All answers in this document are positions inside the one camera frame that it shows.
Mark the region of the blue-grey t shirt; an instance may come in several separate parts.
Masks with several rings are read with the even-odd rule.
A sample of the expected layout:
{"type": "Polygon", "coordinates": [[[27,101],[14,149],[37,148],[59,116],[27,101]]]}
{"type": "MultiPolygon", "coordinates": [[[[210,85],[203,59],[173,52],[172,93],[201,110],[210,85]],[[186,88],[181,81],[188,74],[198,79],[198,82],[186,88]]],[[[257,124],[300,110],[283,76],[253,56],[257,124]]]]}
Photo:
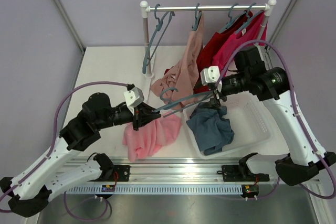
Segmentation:
{"type": "Polygon", "coordinates": [[[227,107],[211,107],[207,103],[199,103],[186,121],[193,132],[200,152],[205,156],[222,151],[223,147],[231,144],[234,139],[230,120],[224,118],[227,107]]]}

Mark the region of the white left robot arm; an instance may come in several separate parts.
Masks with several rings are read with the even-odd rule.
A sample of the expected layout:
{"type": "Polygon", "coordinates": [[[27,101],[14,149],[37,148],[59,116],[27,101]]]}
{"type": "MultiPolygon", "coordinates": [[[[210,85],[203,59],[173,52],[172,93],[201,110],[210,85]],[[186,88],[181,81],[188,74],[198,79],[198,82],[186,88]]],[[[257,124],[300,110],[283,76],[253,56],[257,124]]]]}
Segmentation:
{"type": "Polygon", "coordinates": [[[58,195],[88,181],[115,178],[114,163],[104,153],[70,172],[57,175],[72,158],[101,138],[100,130],[127,124],[135,130],[161,117],[155,108],[140,101],[133,111],[122,102],[112,107],[105,93],[94,93],[55,139],[55,144],[16,177],[1,179],[1,190],[10,196],[9,212],[31,217],[41,212],[58,195]]]}

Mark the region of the light pink t shirt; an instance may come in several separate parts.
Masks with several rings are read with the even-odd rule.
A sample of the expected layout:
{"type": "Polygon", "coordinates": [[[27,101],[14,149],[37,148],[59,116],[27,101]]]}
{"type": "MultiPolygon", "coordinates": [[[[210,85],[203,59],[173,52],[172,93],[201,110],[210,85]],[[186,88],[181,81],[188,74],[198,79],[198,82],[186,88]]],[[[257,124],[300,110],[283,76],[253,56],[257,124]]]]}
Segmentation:
{"type": "Polygon", "coordinates": [[[155,119],[137,131],[132,124],[125,127],[123,145],[127,146],[128,159],[135,162],[156,154],[161,148],[173,144],[180,132],[182,120],[180,117],[165,114],[165,117],[155,119]]]}

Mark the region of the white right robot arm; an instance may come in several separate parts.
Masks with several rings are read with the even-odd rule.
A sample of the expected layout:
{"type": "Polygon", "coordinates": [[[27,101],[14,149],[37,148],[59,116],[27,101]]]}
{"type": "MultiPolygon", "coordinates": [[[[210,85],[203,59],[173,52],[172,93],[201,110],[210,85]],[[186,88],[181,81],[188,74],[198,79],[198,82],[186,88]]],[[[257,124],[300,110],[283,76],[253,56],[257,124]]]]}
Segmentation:
{"type": "Polygon", "coordinates": [[[218,108],[220,100],[245,91],[255,95],[276,121],[289,153],[285,157],[251,153],[239,160],[238,173],[244,180],[259,174],[279,176],[289,186],[302,184],[319,171],[335,164],[335,153],[327,152],[310,130],[297,104],[296,95],[283,68],[267,69],[260,50],[246,47],[234,58],[236,74],[220,76],[218,66],[201,71],[201,83],[213,93],[209,105],[218,108]]]}

